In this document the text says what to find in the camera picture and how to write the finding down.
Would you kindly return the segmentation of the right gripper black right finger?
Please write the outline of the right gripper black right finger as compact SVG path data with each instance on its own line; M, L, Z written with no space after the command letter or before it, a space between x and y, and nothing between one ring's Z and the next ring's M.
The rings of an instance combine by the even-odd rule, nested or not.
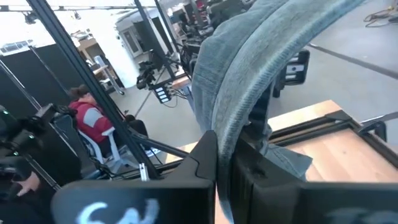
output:
M232 165L235 223L397 223L397 184L303 182L244 141Z

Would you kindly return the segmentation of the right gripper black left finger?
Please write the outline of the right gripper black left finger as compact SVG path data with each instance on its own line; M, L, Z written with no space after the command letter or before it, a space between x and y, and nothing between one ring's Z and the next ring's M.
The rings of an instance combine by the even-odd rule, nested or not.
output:
M207 131L162 180L81 180L53 197L56 223L213 223L217 137Z

